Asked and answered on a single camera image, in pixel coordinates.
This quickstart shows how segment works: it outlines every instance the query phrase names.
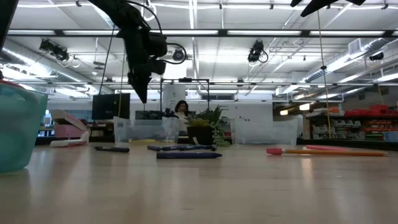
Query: ceiling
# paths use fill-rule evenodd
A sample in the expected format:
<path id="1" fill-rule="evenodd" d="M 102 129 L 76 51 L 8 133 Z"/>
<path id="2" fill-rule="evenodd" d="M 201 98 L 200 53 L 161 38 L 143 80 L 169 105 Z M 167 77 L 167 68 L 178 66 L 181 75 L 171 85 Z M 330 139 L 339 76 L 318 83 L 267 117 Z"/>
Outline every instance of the ceiling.
<path id="1" fill-rule="evenodd" d="M 318 29 L 317 14 L 314 13 L 305 18 L 300 17 L 301 11 L 291 10 L 287 0 L 197 0 L 197 11 L 190 16 L 188 8 L 189 1 L 194 0 L 152 0 L 157 4 L 157 17 L 163 29 Z M 74 1 L 65 0 L 20 0 L 19 7 L 12 20 L 10 29 L 110 29 L 111 26 L 101 17 L 100 13 L 89 6 L 88 1 L 80 1 L 83 7 L 65 6 L 53 7 L 58 4 L 74 4 Z M 221 3 L 223 9 L 203 9 L 203 7 L 217 6 Z M 273 10 L 258 6 L 267 6 L 273 3 Z M 384 1 L 367 0 L 363 10 L 355 10 L 357 6 L 350 6 L 345 12 L 341 8 L 347 6 L 348 2 L 338 1 L 333 6 L 339 7 L 320 10 L 320 23 L 322 29 L 343 30 L 372 30 L 372 29 L 396 29 L 397 9 L 390 4 L 390 8 L 381 10 Z M 155 20 L 149 21 L 153 29 L 158 29 Z M 29 50 L 42 54 L 39 45 L 41 37 L 8 37 L 9 40 L 28 48 Z M 95 70 L 93 62 L 105 62 L 106 52 L 109 47 L 110 38 L 98 38 L 96 50 L 96 38 L 93 37 L 50 37 L 52 42 L 64 46 L 68 53 L 75 55 L 80 66 L 68 68 L 84 77 L 101 81 L 102 70 Z M 269 54 L 269 61 L 262 66 L 249 66 L 247 57 L 249 49 L 256 40 L 262 40 Z M 295 74 L 307 73 L 322 65 L 322 56 L 325 61 L 336 57 L 338 54 L 348 50 L 351 38 L 323 38 L 322 50 L 319 39 L 305 38 L 256 38 L 256 37 L 169 37 L 168 42 L 181 44 L 189 55 L 193 55 L 193 44 L 197 45 L 195 57 L 199 61 L 197 78 L 209 78 L 214 82 L 236 81 L 244 78 L 246 82 L 296 82 L 299 81 Z M 106 77 L 112 77 L 114 81 L 120 81 L 124 44 L 121 39 L 113 39 L 110 48 L 110 56 L 106 67 Z M 45 58 L 56 62 L 50 55 Z M 352 75 L 358 70 L 364 69 L 363 60 L 351 65 L 339 72 Z M 259 86 L 260 89 L 275 89 L 276 86 Z"/>

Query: wooden table surface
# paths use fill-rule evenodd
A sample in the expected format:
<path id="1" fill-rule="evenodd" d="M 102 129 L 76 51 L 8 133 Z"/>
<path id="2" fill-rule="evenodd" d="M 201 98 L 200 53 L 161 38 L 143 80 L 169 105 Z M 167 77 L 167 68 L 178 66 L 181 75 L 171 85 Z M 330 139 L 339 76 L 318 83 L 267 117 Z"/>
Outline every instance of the wooden table surface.
<path id="1" fill-rule="evenodd" d="M 397 223 L 398 157 L 268 156 L 232 146 L 156 160 L 89 146 L 38 147 L 0 174 L 0 223 Z"/>

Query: person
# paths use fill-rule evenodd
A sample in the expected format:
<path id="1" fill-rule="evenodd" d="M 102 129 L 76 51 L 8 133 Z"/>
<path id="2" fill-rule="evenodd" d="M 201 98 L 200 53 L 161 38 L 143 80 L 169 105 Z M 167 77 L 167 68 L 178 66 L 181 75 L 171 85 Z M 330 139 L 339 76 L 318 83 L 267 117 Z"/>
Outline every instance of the person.
<path id="1" fill-rule="evenodd" d="M 190 116 L 188 103 L 185 100 L 180 100 L 177 105 L 175 105 L 174 112 L 180 120 L 180 135 L 187 134 L 188 125 L 186 122 L 188 122 L 187 118 Z"/>

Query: pink pencil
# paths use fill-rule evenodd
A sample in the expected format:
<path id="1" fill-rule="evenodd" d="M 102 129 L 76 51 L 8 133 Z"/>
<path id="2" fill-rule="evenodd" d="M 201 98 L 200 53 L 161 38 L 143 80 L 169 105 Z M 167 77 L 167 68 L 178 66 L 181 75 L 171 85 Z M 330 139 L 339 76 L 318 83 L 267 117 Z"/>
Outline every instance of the pink pencil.
<path id="1" fill-rule="evenodd" d="M 305 146 L 305 147 L 307 149 L 316 149 L 316 150 L 341 151 L 341 152 L 349 151 L 349 149 L 342 148 L 342 147 L 313 146 L 313 145 L 308 145 L 308 146 Z"/>

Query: potted plant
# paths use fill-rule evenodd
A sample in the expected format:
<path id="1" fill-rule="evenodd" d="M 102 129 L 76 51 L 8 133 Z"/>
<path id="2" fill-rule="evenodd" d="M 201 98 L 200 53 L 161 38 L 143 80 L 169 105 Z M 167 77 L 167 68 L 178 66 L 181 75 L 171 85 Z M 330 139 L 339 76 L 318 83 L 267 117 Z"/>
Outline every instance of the potted plant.
<path id="1" fill-rule="evenodd" d="M 214 110 L 206 109 L 193 118 L 188 118 L 187 131 L 191 141 L 202 145 L 228 146 L 229 142 L 225 141 L 224 131 L 221 128 L 222 111 L 220 106 L 217 106 Z"/>

